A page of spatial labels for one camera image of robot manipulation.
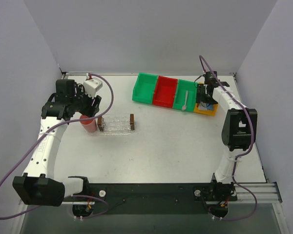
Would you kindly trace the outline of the pink cup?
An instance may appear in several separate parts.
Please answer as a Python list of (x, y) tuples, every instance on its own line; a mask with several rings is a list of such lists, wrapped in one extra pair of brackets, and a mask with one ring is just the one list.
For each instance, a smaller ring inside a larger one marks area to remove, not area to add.
[(85, 115), (80, 116), (80, 123), (83, 126), (83, 128), (88, 132), (88, 133), (94, 133), (97, 131), (97, 124), (95, 119), (90, 119), (87, 120), (89, 117)]

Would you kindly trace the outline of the clear rack with brown ends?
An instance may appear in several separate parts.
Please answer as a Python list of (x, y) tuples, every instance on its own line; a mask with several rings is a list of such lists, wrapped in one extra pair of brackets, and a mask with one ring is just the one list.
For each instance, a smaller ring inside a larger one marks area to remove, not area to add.
[(106, 114), (97, 119), (99, 133), (103, 135), (129, 135), (135, 131), (134, 114)]

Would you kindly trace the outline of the blue toothpaste tube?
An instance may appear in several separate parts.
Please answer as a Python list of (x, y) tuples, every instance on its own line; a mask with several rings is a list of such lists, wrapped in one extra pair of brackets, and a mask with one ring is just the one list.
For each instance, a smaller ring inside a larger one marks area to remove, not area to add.
[(213, 107), (213, 105), (207, 105), (207, 106), (206, 106), (206, 109), (212, 111), (212, 110), (214, 109), (214, 107)]

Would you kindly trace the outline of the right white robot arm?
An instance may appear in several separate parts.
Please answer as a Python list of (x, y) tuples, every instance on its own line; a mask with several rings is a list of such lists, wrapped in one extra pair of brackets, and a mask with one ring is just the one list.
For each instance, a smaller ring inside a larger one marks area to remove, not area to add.
[(195, 85), (194, 112), (209, 116), (217, 111), (224, 113), (221, 140), (225, 149), (214, 177), (217, 182), (230, 184), (240, 158), (251, 151), (255, 142), (257, 111), (242, 104), (216, 72), (205, 72), (202, 77), (204, 82)]

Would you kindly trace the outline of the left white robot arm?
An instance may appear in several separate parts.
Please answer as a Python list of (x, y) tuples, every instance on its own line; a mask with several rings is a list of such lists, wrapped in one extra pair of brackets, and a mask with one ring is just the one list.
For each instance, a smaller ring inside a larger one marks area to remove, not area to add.
[(24, 204), (58, 207), (64, 198), (71, 195), (81, 201), (89, 198), (86, 177), (69, 176), (56, 181), (54, 168), (61, 139), (68, 127), (67, 121), (75, 113), (95, 116), (101, 102), (96, 93), (102, 86), (97, 79), (87, 79), (82, 84), (73, 79), (56, 81), (55, 93), (42, 107), (40, 142), (34, 148), (23, 175), (13, 179), (13, 188)]

